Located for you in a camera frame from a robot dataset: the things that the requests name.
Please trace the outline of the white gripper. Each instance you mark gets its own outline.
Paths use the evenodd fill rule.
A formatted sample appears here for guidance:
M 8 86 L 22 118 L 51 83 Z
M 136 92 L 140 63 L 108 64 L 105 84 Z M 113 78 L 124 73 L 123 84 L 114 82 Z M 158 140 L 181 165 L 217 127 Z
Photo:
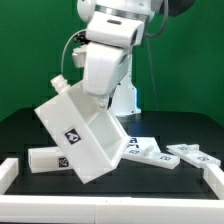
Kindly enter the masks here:
M 95 12 L 85 37 L 89 40 L 73 50 L 76 67 L 84 68 L 83 89 L 98 98 L 99 108 L 109 108 L 108 96 L 127 74 L 132 48 L 141 43 L 144 23 Z

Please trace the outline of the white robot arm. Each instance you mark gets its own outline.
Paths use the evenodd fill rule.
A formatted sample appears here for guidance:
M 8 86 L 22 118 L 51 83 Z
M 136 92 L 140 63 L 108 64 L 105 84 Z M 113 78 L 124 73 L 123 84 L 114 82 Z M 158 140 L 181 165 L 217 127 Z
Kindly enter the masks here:
M 77 0 L 87 23 L 76 40 L 74 64 L 84 70 L 84 92 L 118 116 L 136 114 L 137 90 L 132 84 L 133 50 L 142 39 L 155 38 L 147 27 L 155 14 L 176 17 L 196 0 Z

